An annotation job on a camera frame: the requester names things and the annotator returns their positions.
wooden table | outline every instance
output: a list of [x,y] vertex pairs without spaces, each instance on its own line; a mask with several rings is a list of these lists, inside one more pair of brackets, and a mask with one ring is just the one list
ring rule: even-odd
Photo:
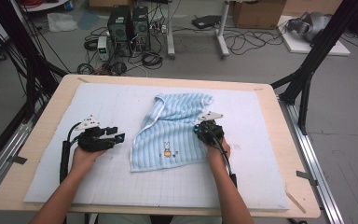
[[[68,75],[48,103],[41,118],[36,123],[19,156],[28,159],[21,165],[13,163],[0,185],[0,210],[36,211],[41,203],[24,203],[23,198],[34,178],[36,167],[47,148],[63,114],[74,97],[80,83],[110,83],[121,85],[164,86],[208,88],[217,90],[254,91],[257,95],[268,135],[272,144],[290,210],[285,212],[251,211],[254,217],[318,217],[321,212],[316,202],[309,180],[296,176],[296,171],[305,172],[298,156],[292,135],[289,132],[281,108],[273,89],[268,84],[218,82],[203,80],[182,80],[143,77],[97,77]],[[145,206],[111,206],[74,204],[71,212],[161,214],[220,216],[218,209],[169,208]]]

forearm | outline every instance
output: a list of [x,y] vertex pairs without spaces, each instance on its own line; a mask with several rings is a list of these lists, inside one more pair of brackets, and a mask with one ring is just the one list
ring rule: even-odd
[[43,205],[31,223],[63,223],[82,176],[69,174]]
[[223,223],[253,224],[253,219],[245,202],[229,178],[226,169],[212,168],[219,195]]

white plastic bag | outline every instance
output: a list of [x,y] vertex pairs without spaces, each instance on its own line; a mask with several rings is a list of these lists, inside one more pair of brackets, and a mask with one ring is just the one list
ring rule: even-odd
[[74,17],[62,13],[48,14],[48,27],[51,32],[73,31],[77,29],[77,24]]

white grid paper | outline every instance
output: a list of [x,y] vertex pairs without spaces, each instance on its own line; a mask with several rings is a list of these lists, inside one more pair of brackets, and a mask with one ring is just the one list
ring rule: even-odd
[[58,187],[62,140],[72,125],[92,114],[100,121],[102,128],[118,126],[118,133],[125,133],[126,140],[95,162],[80,186],[74,203],[218,207],[217,190],[207,163],[131,173],[132,142],[144,116],[153,106],[154,96],[186,92],[211,94],[214,101],[205,112],[211,110],[224,114],[216,122],[223,126],[231,145],[231,167],[237,174],[239,192],[248,207],[288,209],[278,166],[254,92],[90,83],[81,84],[77,89],[38,165],[24,201],[45,202]]

blue striped towel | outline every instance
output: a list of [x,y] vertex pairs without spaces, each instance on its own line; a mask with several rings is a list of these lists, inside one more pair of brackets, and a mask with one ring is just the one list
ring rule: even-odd
[[198,115],[213,97],[203,93],[159,94],[131,149],[133,172],[205,161],[205,146],[194,134]]

